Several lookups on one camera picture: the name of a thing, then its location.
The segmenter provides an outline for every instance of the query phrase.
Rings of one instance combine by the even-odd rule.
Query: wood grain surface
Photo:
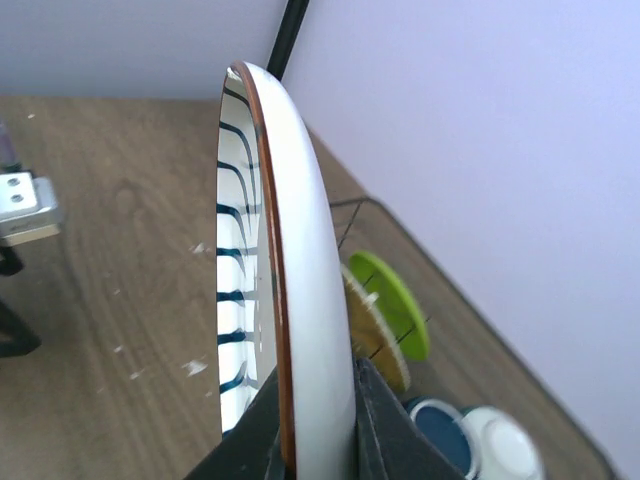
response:
[[[20,247],[26,269],[0,278],[2,299],[43,341],[0,360],[1,479],[179,479],[219,442],[207,251],[217,109],[0,97],[18,153],[52,178],[67,212],[62,235]],[[330,200],[363,193],[314,146]],[[352,212],[334,210],[338,235]],[[509,411],[531,431],[550,478],[610,478],[562,409],[380,210],[363,207],[343,247],[344,257],[383,255],[431,316],[432,354],[410,364],[412,394]],[[189,376],[191,361],[208,367]]]
[[[0,478],[181,478],[220,438],[216,270],[192,252],[215,245],[217,106],[2,98],[0,115],[67,215],[0,279],[43,341],[0,361]]]

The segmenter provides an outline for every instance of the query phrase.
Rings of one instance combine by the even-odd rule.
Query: white bowl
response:
[[[526,430],[494,407],[474,408],[463,422],[480,453],[479,480],[544,480],[544,465]]]
[[[227,70],[217,172],[223,431],[277,368],[288,468],[305,480],[353,478],[351,342],[329,204],[293,102],[255,65]]]

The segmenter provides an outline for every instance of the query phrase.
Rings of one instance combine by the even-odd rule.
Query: brown plate edge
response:
[[[287,289],[284,271],[284,254],[282,248],[282,234],[280,230],[280,216],[278,200],[276,198],[273,163],[269,149],[269,138],[262,112],[262,105],[258,96],[258,89],[249,68],[244,62],[236,61],[231,64],[233,72],[242,79],[247,91],[249,110],[253,118],[260,160],[260,174],[262,176],[265,209],[267,215],[267,230],[269,231],[269,249],[271,253],[271,271],[273,288],[273,306],[275,314],[277,372],[278,372],[278,405],[280,409],[280,448],[282,458],[288,470],[295,476],[296,472],[296,442],[293,407],[293,373],[291,370],[291,343],[289,336],[289,310],[287,305]]]

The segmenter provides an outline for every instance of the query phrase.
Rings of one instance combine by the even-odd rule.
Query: lavender wall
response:
[[[640,4],[311,1],[310,126],[640,469]]]
[[[219,98],[286,0],[0,0],[0,94]]]

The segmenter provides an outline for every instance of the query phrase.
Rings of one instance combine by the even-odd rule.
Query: white speck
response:
[[[203,372],[209,365],[206,363],[199,362],[197,360],[191,360],[189,363],[185,363],[182,368],[186,368],[189,370],[188,377],[192,377],[193,375],[197,375],[200,372]]]
[[[191,251],[192,251],[194,254],[198,255],[198,254],[200,254],[200,253],[205,252],[205,251],[206,251],[206,249],[207,249],[207,246],[206,246],[204,243],[199,243],[199,244],[198,244],[198,245],[196,245],[195,247],[192,247],[192,248],[191,248]]]
[[[373,305],[374,303],[376,303],[376,300],[378,300],[378,293],[377,292],[373,292],[371,294],[369,294],[369,296],[367,297],[367,303],[369,305]]]

